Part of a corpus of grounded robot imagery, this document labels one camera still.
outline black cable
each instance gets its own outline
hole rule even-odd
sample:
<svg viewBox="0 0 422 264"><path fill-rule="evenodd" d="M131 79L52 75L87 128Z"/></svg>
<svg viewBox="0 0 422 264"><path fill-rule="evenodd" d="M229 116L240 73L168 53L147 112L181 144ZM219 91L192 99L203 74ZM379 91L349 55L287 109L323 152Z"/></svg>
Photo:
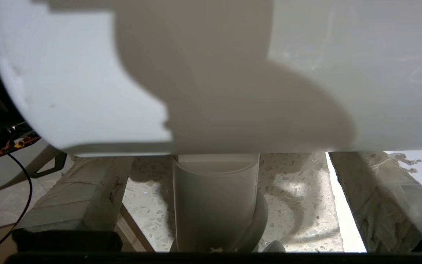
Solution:
<svg viewBox="0 0 422 264"><path fill-rule="evenodd" d="M25 208L22 211L22 214L20 215L20 217L17 219L17 221L15 221L15 224L13 225L13 227L9 230L9 232L7 232L7 234L0 240L0 245L2 244L2 242L4 242L10 235L12 230L14 229L14 227L17 225L17 223L22 219L22 217L24 216L25 212L27 212L27 209L29 208L30 205L30 201L32 200L32 180L30 179L29 174L27 173L27 171L25 170L24 166L15 158L13 157L13 155L11 155L9 152L7 152L7 155L9 157L11 157L11 159L13 159L15 161L15 163L17 163L17 165L19 165L19 167L22 169L22 171L24 172L25 176L27 177L27 180L29 181L29 198L27 199L27 204L25 204Z"/></svg>

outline wire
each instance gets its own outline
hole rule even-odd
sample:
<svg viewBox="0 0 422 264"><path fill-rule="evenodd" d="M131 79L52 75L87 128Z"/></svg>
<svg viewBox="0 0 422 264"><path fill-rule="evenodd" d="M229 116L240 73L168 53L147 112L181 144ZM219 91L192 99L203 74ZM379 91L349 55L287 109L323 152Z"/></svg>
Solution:
<svg viewBox="0 0 422 264"><path fill-rule="evenodd" d="M30 179L29 174L27 173L27 171L25 170L24 166L15 158L13 157L13 155L11 155L9 153L9 151L6 149L6 154L11 157L11 159L13 159L15 161L15 163L17 163L17 165L19 165L19 167L22 169L22 171L25 174L25 177L27 177L27 180L29 181L29 197L27 199L27 204L25 204L25 208L22 211L22 214L20 215L20 217L17 219L17 221L15 221L15 224L13 225L13 227L9 230L9 232L7 232L7 234L0 240L0 245L2 244L2 242L4 242L12 233L12 230L14 229L14 227L17 225L17 223L19 223L19 221L22 219L22 217L24 216L25 212L27 212L27 209L29 208L30 205L30 201L32 200L32 191L33 191L33 186L32 186L32 180Z"/></svg>

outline speckled floor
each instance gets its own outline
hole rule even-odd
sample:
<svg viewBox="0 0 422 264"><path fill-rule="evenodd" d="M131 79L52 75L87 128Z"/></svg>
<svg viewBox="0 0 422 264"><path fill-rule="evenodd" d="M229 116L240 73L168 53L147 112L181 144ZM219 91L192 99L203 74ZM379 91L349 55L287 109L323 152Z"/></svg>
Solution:
<svg viewBox="0 0 422 264"><path fill-rule="evenodd" d="M174 240L171 157L136 158L123 204L156 251ZM279 240L287 251L343 251L324 152L262 154L258 189L268 201L261 248Z"/></svg>

